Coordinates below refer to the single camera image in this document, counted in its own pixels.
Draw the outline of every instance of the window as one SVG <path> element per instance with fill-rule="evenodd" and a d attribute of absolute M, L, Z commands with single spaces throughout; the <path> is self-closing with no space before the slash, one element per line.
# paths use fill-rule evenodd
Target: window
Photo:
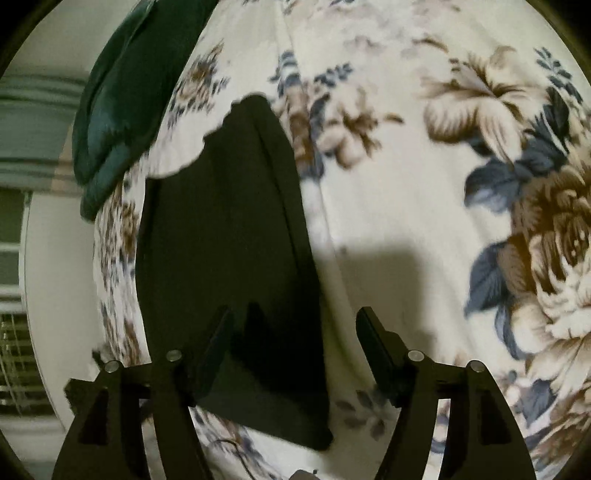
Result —
<path fill-rule="evenodd" d="M 28 330 L 22 272 L 27 196 L 0 189 L 0 414 L 53 414 Z"/>

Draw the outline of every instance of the green velvet cloth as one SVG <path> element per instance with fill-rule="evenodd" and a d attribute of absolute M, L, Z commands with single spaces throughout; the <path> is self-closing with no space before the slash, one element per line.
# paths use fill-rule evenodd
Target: green velvet cloth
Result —
<path fill-rule="evenodd" d="M 90 73 L 73 131 L 81 215 L 94 220 L 124 173 L 148 149 L 178 77 L 216 0 L 144 0 Z"/>

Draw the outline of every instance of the dark green fabric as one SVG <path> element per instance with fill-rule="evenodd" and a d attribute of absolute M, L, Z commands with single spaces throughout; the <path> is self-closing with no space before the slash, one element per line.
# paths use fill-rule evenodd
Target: dark green fabric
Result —
<path fill-rule="evenodd" d="M 72 132 L 72 151 L 76 159 L 74 171 L 76 180 L 81 184 L 88 183 L 98 169 L 96 160 L 93 161 L 93 159 L 88 158 L 88 124 L 96 96 L 101 91 L 107 75 L 121 55 L 124 54 L 138 29 L 148 18 L 154 3 L 155 0 L 142 0 L 138 3 L 115 30 L 92 67 L 80 99 Z"/>
<path fill-rule="evenodd" d="M 217 0 L 140 4 L 101 54 L 73 132 L 74 172 L 85 187 L 80 206 L 84 218 L 94 220 L 125 171 L 152 143 L 216 4 Z"/>
<path fill-rule="evenodd" d="M 202 407 L 325 449 L 320 287 L 295 167 L 267 100 L 233 105 L 195 162 L 146 182 L 136 286 L 152 359 L 205 335 L 219 306 L 236 314 Z"/>

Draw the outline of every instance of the bed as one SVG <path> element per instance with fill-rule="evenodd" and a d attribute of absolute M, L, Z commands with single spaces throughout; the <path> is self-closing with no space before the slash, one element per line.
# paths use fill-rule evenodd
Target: bed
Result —
<path fill-rule="evenodd" d="M 370 305 L 409 348 L 482 360 L 538 477 L 556 477 L 591 426 L 583 63 L 524 1 L 220 0 L 156 140 L 96 218 L 114 357 L 150 361 L 135 289 L 145 180 L 190 165 L 232 103 L 261 93 L 300 173 L 335 439 L 314 452 L 196 408 L 215 474 L 373 478 L 397 411 L 356 340 L 355 312 Z M 448 421 L 442 401 L 425 479 L 437 478 Z"/>

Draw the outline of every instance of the white wall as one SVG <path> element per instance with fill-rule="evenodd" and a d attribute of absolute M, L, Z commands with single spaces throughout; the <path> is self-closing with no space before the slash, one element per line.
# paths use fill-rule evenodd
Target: white wall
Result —
<path fill-rule="evenodd" d="M 63 426 L 55 417 L 0 416 L 0 428 L 23 462 L 55 462 L 66 438 Z"/>
<path fill-rule="evenodd" d="M 63 0 L 37 25 L 8 72 L 47 70 L 87 76 L 109 37 L 138 0 Z"/>
<path fill-rule="evenodd" d="M 56 414 L 73 420 L 63 394 L 70 378 L 86 379 L 91 350 L 103 341 L 92 277 L 93 225 L 80 200 L 34 193 L 25 244 L 25 293 L 35 357 Z"/>
<path fill-rule="evenodd" d="M 63 0 L 37 25 L 8 71 L 88 76 L 137 2 Z M 25 291 L 35 355 L 56 414 L 66 427 L 73 416 L 63 388 L 71 377 L 87 378 L 90 351 L 102 341 L 92 279 L 93 226 L 81 220 L 79 202 L 33 194 L 25 246 Z"/>

